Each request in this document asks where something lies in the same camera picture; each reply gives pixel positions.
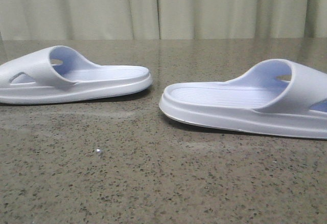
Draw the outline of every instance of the curtain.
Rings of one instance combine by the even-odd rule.
[[[29,39],[327,37],[327,0],[0,0],[0,36]]]

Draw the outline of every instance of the countertop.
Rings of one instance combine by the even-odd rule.
[[[181,124],[158,102],[176,82],[226,81],[286,58],[327,72],[327,38],[1,41],[0,63],[70,46],[143,65],[138,94],[0,104],[1,223],[326,223],[327,141]]]

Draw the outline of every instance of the speckled countertop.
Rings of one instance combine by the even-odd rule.
[[[154,83],[120,98],[0,105],[1,223],[326,223],[327,141],[198,128],[158,108],[169,84],[225,81],[269,58],[327,72],[326,38],[3,41],[0,62],[58,44],[147,66]]]

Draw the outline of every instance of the white slide sandal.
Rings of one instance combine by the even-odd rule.
[[[66,46],[42,49],[0,65],[0,102],[8,104],[108,98],[137,93],[151,84],[145,67],[98,65]]]
[[[291,75],[290,81],[282,80],[284,75]],[[186,124],[327,139],[327,74],[270,59],[230,81],[172,84],[159,107]]]

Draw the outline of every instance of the white slipper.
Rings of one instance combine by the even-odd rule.
[[[280,80],[282,75],[291,80]],[[327,74],[285,59],[263,61],[226,82],[170,85],[159,106],[186,124],[327,138]]]
[[[44,104],[107,98],[137,93],[151,83],[145,67],[98,65],[74,49],[54,46],[0,65],[0,102]]]

